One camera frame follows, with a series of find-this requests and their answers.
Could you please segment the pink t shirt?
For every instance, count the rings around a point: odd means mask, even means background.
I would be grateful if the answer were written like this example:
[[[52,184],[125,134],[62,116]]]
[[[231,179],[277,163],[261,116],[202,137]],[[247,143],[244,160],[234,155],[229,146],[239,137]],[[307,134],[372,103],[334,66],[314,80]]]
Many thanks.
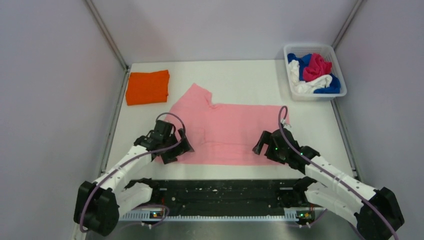
[[[269,166],[275,162],[257,155],[253,147],[263,131],[278,129],[277,105],[213,103],[212,93],[193,84],[170,108],[165,120],[186,127],[193,152],[177,158],[180,164]]]

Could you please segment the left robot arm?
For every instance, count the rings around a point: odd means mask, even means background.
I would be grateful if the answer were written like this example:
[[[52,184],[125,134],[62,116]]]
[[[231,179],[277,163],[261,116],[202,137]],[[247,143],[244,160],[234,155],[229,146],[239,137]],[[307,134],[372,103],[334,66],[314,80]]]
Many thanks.
[[[89,231],[108,236],[119,218],[146,204],[154,207],[160,202],[159,184],[150,178],[136,179],[136,174],[160,157],[164,164],[193,152],[181,128],[169,121],[155,120],[154,129],[138,137],[124,157],[95,181],[84,181],[78,188],[73,220],[82,233]]]

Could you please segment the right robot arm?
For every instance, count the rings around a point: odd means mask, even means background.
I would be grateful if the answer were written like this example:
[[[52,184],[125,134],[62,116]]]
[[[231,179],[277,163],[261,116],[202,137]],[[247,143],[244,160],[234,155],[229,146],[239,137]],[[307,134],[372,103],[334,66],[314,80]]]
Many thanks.
[[[315,149],[300,146],[283,128],[263,131],[252,151],[259,155],[267,145],[267,159],[304,174],[291,190],[278,196],[284,208],[312,204],[348,221],[365,240],[388,240],[405,223],[395,194],[362,183],[325,160]]]

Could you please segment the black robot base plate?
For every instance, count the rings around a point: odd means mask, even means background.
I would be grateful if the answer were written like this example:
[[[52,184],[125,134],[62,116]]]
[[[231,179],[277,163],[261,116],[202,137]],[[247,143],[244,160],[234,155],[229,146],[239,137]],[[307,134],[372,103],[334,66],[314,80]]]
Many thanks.
[[[149,205],[164,205],[171,217],[273,217],[295,210],[312,220],[317,205],[307,201],[303,179],[152,180]]]

